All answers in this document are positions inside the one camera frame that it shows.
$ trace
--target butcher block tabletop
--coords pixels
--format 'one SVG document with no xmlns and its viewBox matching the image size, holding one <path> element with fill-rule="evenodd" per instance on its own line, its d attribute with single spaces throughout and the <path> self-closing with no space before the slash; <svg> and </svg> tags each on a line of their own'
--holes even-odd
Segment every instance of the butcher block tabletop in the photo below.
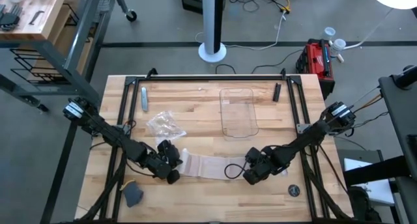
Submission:
<svg viewBox="0 0 417 224">
<path fill-rule="evenodd" d="M 51 33 L 52 26 L 57 19 L 59 9 L 64 0 L 22 0 L 19 6 L 23 7 L 20 21 L 13 31 L 0 31 L 0 40 L 46 40 Z M 8 12 L 13 4 L 9 0 L 0 0 L 0 5 L 6 5 L 3 12 Z M 44 13 L 29 25 L 33 16 L 39 10 Z"/>
<path fill-rule="evenodd" d="M 116 124 L 126 76 L 109 76 L 100 115 L 109 124 Z M 315 122 L 325 109 L 316 75 L 301 75 L 310 120 Z M 275 84 L 281 84 L 279 102 L 273 102 Z M 140 91 L 137 97 L 134 120 L 137 122 L 132 139 L 153 147 L 155 138 L 147 122 L 162 111 L 171 111 L 175 122 L 186 135 L 172 143 L 190 154 L 218 157 L 243 157 L 251 147 L 259 150 L 267 145 L 285 145 L 296 138 L 289 93 L 285 81 L 145 81 L 149 111 L 141 108 Z M 244 140 L 226 140 L 222 132 L 220 91 L 227 88 L 251 89 L 255 107 L 257 135 Z M 129 90 L 124 122 L 127 121 L 133 88 Z M 295 91 L 298 114 L 302 118 L 298 91 Z M 102 142 L 96 138 L 93 144 Z M 332 137 L 322 143 L 343 180 L 338 152 Z M 89 156 L 79 197 L 76 218 L 86 213 L 104 189 L 111 147 L 107 144 L 94 147 Z M 349 198 L 338 184 L 336 176 L 324 158 L 317 154 L 324 186 L 333 200 L 352 216 Z M 284 222 L 311 221 L 300 156 L 297 155 L 287 174 L 270 175 L 268 179 L 251 186 L 244 179 L 214 180 L 181 176 L 169 185 L 165 180 L 139 175 L 126 168 L 124 181 L 136 180 L 144 191 L 143 200 L 128 208 L 124 197 L 119 210 L 120 222 Z M 301 193 L 292 197 L 288 187 L 295 184 Z M 314 188 L 318 216 L 322 216 L 319 196 Z M 109 198 L 113 208 L 114 193 Z"/>
</svg>

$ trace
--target concrete floor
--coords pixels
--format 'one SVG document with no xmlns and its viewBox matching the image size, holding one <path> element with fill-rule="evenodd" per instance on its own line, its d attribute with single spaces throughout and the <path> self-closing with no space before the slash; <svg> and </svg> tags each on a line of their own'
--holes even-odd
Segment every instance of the concrete floor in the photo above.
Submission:
<svg viewBox="0 0 417 224">
<path fill-rule="evenodd" d="M 186 42 L 202 31 L 202 17 L 182 9 L 180 0 L 126 0 L 139 21 L 129 24 L 115 10 L 105 42 Z M 254 13 L 241 5 L 227 3 L 223 19 L 223 40 L 271 41 L 276 35 L 278 9 L 264 2 Z M 388 8 L 375 0 L 292 0 L 293 11 L 281 28 L 281 41 L 317 38 L 324 27 L 336 29 L 338 38 L 360 40 L 383 17 Z M 370 40 L 417 40 L 417 20 L 410 10 L 395 10 Z M 222 63 L 233 65 L 239 74 L 248 74 L 259 64 L 280 62 L 300 48 L 270 48 L 263 51 L 229 49 Z M 333 62 L 336 88 L 326 103 L 351 103 L 377 86 L 381 76 L 398 73 L 416 64 L 417 47 L 364 47 L 343 53 L 344 64 Z M 294 72 L 297 55 L 281 66 Z M 12 54 L 0 49 L 1 72 L 22 82 L 8 71 L 17 67 Z M 112 74 L 146 74 L 155 67 L 160 74 L 213 74 L 214 65 L 204 63 L 196 48 L 103 49 L 91 85 L 102 94 L 106 78 Z M 259 73 L 276 74 L 280 68 Z M 230 73 L 220 70 L 219 73 Z M 0 92 L 0 219 L 4 223 L 35 223 L 42 214 L 59 160 L 69 122 L 62 116 L 65 96 L 41 97 L 51 110 L 40 115 L 36 109 Z M 363 121 L 386 111 L 383 102 L 358 114 Z M 381 149 L 385 158 L 401 154 L 389 117 L 383 117 L 357 130 L 352 140 L 364 147 Z M 89 135 L 78 131 L 65 173 L 53 221 L 71 220 L 76 210 L 83 173 L 88 158 Z M 336 139 L 338 148 L 357 149 Z"/>
</svg>

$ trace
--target plastic bag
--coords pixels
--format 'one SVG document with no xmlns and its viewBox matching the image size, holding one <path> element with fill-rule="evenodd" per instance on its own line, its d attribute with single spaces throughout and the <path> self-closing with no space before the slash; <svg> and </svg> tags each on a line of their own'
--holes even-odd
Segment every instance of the plastic bag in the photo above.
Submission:
<svg viewBox="0 0 417 224">
<path fill-rule="evenodd" d="M 158 145 L 163 140 L 174 140 L 187 133 L 175 124 L 171 111 L 163 111 L 148 121 L 147 126 Z"/>
</svg>

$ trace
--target caster wheel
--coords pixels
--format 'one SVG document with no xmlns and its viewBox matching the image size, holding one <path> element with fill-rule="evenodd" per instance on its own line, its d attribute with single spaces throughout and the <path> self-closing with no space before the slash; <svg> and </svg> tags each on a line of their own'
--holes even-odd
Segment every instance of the caster wheel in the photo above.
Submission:
<svg viewBox="0 0 417 224">
<path fill-rule="evenodd" d="M 38 107 L 37 107 L 41 112 L 43 112 L 43 113 L 47 113 L 48 111 L 50 111 L 47 107 L 45 107 L 45 105 L 43 105 L 43 104 L 40 104 Z"/>
<path fill-rule="evenodd" d="M 134 10 L 129 10 L 128 13 L 126 13 L 126 19 L 130 22 L 136 21 L 136 12 Z"/>
</svg>

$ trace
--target round black puck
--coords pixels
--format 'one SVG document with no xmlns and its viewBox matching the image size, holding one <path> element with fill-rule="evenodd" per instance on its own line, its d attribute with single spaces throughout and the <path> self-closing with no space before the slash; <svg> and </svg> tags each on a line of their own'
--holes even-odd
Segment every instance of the round black puck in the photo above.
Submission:
<svg viewBox="0 0 417 224">
<path fill-rule="evenodd" d="M 290 185 L 288 187 L 288 193 L 292 197 L 297 197 L 300 195 L 300 188 L 297 185 Z"/>
</svg>

